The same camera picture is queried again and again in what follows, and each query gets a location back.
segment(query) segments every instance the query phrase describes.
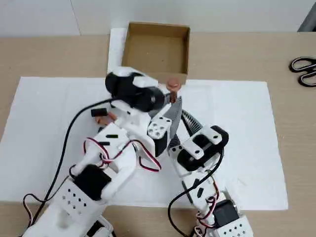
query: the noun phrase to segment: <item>cardboard box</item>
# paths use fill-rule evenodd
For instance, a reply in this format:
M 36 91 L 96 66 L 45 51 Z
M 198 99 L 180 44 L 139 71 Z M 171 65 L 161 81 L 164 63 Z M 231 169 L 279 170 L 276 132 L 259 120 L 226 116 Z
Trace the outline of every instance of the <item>cardboard box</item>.
M 122 66 L 133 67 L 159 82 L 188 75 L 190 28 L 180 25 L 131 22 Z

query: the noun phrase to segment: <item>white paper sheet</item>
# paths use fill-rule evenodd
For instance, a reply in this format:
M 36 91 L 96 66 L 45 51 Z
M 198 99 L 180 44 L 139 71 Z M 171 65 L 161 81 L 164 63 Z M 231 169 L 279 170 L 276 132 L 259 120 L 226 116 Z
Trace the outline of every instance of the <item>white paper sheet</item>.
M 266 84 L 189 80 L 181 94 L 183 108 L 202 124 L 217 124 L 230 134 L 225 159 L 216 174 L 220 186 L 235 190 L 242 209 L 287 209 Z M 0 200 L 21 201 L 29 192 L 43 197 L 72 117 L 83 106 L 107 96 L 103 79 L 21 78 L 0 143 Z M 68 168 L 82 158 L 84 138 L 93 136 L 97 128 L 89 112 L 76 121 L 58 184 Z M 186 137 L 183 125 L 179 134 L 182 140 Z M 159 174 L 138 168 L 113 204 L 167 206 L 182 187 L 170 160 L 165 157 L 161 164 Z M 189 203 L 184 198 L 178 206 Z
M 126 40 L 126 28 L 112 28 L 110 34 L 108 73 L 122 64 L 124 44 Z

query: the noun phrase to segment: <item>wooden table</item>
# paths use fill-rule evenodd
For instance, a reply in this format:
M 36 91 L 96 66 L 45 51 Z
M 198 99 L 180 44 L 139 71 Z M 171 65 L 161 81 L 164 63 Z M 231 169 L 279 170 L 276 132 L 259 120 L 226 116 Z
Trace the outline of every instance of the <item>wooden table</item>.
M 104 77 L 108 45 L 109 36 L 0 39 L 0 134 L 20 76 Z M 316 89 L 300 86 L 298 75 L 287 67 L 295 57 L 316 56 L 315 45 L 315 33 L 193 33 L 191 37 L 190 79 L 268 82 L 289 210 L 246 212 L 257 237 L 311 237 L 315 231 Z M 174 219 L 189 232 L 194 213 L 175 210 Z M 113 206 L 105 216 L 118 237 L 177 236 L 164 208 Z M 21 204 L 0 205 L 0 237 L 17 236 L 26 223 Z

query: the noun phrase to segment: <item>scissors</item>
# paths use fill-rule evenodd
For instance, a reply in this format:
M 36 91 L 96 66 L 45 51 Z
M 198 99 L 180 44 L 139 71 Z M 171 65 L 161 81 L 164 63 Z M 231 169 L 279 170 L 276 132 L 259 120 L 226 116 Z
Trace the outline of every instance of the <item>scissors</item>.
M 308 63 L 308 64 L 305 66 L 301 66 L 301 67 L 295 67 L 295 64 L 297 62 L 304 62 L 304 63 Z M 316 87 L 316 80 L 315 80 L 315 82 L 307 82 L 306 81 L 307 78 L 311 78 L 313 76 L 315 76 L 315 78 L 316 78 L 316 59 L 315 58 L 312 58 L 312 57 L 296 58 L 290 63 L 289 69 L 293 73 L 306 72 L 305 74 L 301 75 L 298 78 L 298 83 L 300 83 L 302 86 L 306 86 L 306 87 Z

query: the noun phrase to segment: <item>robotic arm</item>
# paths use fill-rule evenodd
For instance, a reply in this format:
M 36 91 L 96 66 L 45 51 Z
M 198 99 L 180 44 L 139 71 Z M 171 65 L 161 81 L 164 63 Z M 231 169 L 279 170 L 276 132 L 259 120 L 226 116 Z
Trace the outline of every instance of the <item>robotic arm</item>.
M 23 237 L 110 237 L 113 227 L 102 216 L 109 201 L 130 179 L 137 160 L 158 172 L 159 156 L 166 150 L 182 179 L 183 194 L 198 209 L 191 236 L 252 236 L 247 218 L 218 190 L 210 173 L 223 158 L 228 134 L 218 126 L 202 127 L 182 110 L 181 97 L 175 99 L 174 91 L 137 70 L 118 68 L 105 84 L 119 100 L 91 111 L 103 127 L 87 138 L 83 159 Z M 180 119 L 191 136 L 182 144 L 176 135 Z

